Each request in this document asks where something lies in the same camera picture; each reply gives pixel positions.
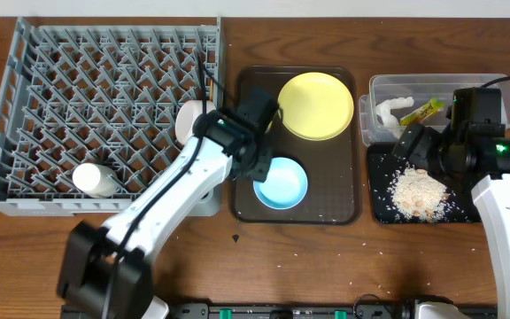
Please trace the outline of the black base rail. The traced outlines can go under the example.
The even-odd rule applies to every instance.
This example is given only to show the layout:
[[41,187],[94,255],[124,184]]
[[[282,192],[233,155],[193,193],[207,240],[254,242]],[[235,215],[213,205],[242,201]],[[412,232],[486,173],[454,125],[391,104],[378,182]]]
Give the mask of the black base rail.
[[221,318],[294,318],[294,319],[335,319],[335,318],[413,318],[413,300],[404,303],[381,301],[373,295],[363,295],[356,306],[310,307],[310,306],[210,306],[201,303],[172,305],[168,318],[173,319],[221,319]]

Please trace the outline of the white small plate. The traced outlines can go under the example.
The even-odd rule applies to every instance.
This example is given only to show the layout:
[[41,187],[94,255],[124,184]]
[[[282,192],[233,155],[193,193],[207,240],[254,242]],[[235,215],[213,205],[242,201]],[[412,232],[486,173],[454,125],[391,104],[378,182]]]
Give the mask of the white small plate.
[[193,125],[203,110],[203,102],[200,100],[190,100],[182,105],[174,124],[176,140],[180,144],[185,145],[192,137]]

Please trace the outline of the rice food scraps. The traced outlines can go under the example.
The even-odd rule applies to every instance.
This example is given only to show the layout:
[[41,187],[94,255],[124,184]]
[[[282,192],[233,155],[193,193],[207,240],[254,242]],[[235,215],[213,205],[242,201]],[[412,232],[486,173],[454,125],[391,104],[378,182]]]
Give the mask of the rice food scraps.
[[426,170],[405,167],[389,183],[390,207],[407,221],[437,222],[444,218],[450,193]]

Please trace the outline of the light blue bowl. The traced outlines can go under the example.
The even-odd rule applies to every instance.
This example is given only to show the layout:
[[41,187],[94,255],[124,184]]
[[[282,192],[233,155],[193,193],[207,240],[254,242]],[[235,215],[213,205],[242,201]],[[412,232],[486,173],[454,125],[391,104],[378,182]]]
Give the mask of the light blue bowl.
[[257,199],[274,210],[286,210],[298,205],[308,190],[308,177],[303,167],[293,159],[275,157],[264,182],[253,182]]

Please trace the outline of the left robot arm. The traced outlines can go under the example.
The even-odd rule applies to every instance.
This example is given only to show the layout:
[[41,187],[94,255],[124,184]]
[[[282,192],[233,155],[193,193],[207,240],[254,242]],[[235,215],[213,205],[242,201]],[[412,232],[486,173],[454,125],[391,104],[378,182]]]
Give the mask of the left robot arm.
[[200,114],[177,159],[146,191],[99,227],[71,231],[57,295],[92,318],[165,318],[152,267],[194,206],[228,177],[263,182],[272,159],[265,134],[277,100],[255,88],[237,107]]

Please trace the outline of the white cup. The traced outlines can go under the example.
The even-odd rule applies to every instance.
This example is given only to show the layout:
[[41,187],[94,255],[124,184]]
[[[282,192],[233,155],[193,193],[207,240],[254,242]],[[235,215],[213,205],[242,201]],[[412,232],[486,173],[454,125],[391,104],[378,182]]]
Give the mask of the white cup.
[[92,198],[110,197],[118,189],[114,182],[114,171],[102,165],[83,163],[73,171],[76,188]]

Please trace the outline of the yellow plate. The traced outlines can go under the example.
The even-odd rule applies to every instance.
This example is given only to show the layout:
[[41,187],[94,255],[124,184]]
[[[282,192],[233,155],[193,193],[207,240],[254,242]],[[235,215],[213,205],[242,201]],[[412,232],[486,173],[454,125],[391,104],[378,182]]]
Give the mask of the yellow plate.
[[330,74],[310,72],[290,79],[278,96],[283,125],[295,136],[323,141],[341,134],[352,122],[353,96]]

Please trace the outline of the grey dishwasher rack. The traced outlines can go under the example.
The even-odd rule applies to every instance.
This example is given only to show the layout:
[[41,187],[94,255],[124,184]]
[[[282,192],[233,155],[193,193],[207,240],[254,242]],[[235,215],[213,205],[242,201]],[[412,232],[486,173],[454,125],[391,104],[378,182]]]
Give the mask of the grey dishwasher rack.
[[[0,86],[0,212],[118,213],[181,150],[182,105],[225,79],[221,24],[40,26],[18,19]],[[111,168],[118,189],[74,186],[83,163]]]

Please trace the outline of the clear plastic bin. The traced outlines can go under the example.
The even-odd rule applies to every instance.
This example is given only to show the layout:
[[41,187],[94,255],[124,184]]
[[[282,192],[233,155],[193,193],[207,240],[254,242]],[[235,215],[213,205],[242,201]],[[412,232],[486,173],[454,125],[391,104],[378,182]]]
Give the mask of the clear plastic bin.
[[[405,127],[385,128],[375,107],[385,100],[411,97],[413,105],[391,110],[398,120],[427,104],[435,98],[445,103],[445,109],[428,117],[423,124],[442,131],[449,120],[445,117],[446,108],[452,105],[456,89],[479,87],[486,82],[506,76],[505,74],[379,74],[370,79],[369,93],[359,99],[359,124],[363,144],[397,142]],[[510,82],[494,84],[492,88],[501,90],[501,121],[510,129]]]

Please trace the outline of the dark brown serving tray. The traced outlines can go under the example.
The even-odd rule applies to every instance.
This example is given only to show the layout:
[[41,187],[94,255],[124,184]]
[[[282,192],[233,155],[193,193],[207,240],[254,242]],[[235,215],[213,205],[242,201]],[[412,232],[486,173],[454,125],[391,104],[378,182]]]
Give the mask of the dark brown serving tray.
[[[278,97],[284,84],[306,72],[330,74],[355,94],[352,74],[338,66],[249,66],[236,79],[236,94],[247,97],[259,87]],[[359,134],[352,120],[340,135],[326,141],[297,137],[277,122],[270,129],[275,157],[287,157],[305,170],[309,186],[296,206],[275,210],[257,199],[253,181],[238,178],[230,188],[230,212],[242,222],[344,225],[354,222],[361,212]]]

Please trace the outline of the black tray bin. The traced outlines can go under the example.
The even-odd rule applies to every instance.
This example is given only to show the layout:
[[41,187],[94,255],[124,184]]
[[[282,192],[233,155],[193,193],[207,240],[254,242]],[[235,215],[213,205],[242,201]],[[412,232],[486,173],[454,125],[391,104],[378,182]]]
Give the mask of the black tray bin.
[[[409,164],[408,161],[393,156],[391,152],[394,146],[394,143],[376,143],[367,148],[367,170],[373,214],[382,223],[423,223],[415,220],[407,221],[395,208],[390,207],[388,188],[393,174],[405,167],[417,168]],[[444,218],[434,223],[481,221],[480,214],[469,194],[457,193],[449,188],[447,191],[450,196],[447,199],[448,207]]]

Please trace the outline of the green orange snack wrapper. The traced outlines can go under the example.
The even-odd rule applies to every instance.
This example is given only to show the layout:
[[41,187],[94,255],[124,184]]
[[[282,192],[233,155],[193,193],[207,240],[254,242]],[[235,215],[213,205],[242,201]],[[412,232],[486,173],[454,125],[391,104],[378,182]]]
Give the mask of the green orange snack wrapper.
[[428,117],[442,111],[445,107],[445,102],[437,98],[431,98],[426,104],[415,109],[411,113],[399,119],[401,126],[408,126],[414,122],[423,122]]

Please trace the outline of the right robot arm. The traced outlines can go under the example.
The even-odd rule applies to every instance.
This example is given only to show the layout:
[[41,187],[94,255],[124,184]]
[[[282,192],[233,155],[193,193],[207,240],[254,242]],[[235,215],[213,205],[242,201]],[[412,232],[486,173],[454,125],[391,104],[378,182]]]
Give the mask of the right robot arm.
[[510,139],[501,92],[457,89],[442,132],[409,124],[393,153],[473,201],[483,223],[498,293],[498,317],[510,318]]

